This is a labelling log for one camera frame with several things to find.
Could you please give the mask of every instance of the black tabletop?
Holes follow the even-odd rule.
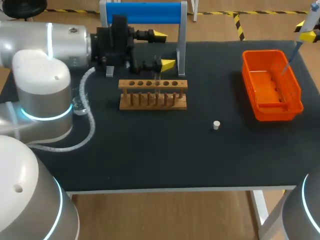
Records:
[[[176,45],[138,43],[137,61],[174,58]],[[93,73],[87,83],[96,121],[92,140],[65,153],[34,150],[66,191],[153,188],[258,187],[298,184],[319,161],[320,96],[298,55],[292,69],[304,111],[289,122],[258,122],[242,78],[242,52],[280,49],[292,41],[190,42],[186,45],[187,110],[120,111],[119,79],[150,79],[116,69],[114,78]],[[84,70],[72,71],[79,84]],[[177,79],[171,70],[162,79]],[[12,76],[0,102],[16,101]],[[220,121],[218,131],[213,121]],[[75,116],[68,147],[89,132],[86,116]]]

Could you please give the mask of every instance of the wooden test tube rack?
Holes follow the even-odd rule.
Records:
[[[187,98],[184,93],[188,89],[187,80],[119,80],[122,89],[120,110],[185,110]],[[148,93],[133,93],[150,89]],[[165,90],[176,90],[166,93]]]

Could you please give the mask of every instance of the blue roller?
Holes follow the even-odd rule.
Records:
[[[123,15],[129,24],[180,24],[180,2],[107,2],[106,16],[112,24],[112,15]]]

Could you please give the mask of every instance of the clear plastic tubing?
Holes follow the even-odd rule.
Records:
[[[43,146],[43,145],[38,145],[38,144],[27,144],[27,146],[29,148],[39,149],[39,150],[48,151],[48,152],[62,153],[62,152],[70,152],[70,151],[79,149],[79,148],[81,148],[82,146],[84,146],[85,144],[87,144],[90,141],[90,139],[95,134],[96,123],[95,123],[94,116],[93,116],[93,114],[91,112],[90,106],[89,106],[89,101],[86,98],[85,86],[86,86],[87,79],[95,71],[96,70],[95,70],[94,67],[90,68],[83,75],[83,77],[82,77],[82,79],[80,81],[80,86],[79,86],[80,100],[81,100],[84,108],[87,109],[87,111],[88,111],[88,119],[89,119],[89,123],[90,123],[90,132],[89,132],[88,136],[82,142],[78,143],[77,145],[70,146],[70,147],[57,148],[57,147]]]

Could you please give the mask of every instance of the small screw hole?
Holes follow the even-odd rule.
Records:
[[[16,192],[16,193],[22,193],[23,192],[23,188],[20,184],[15,184],[13,185],[13,190]]]

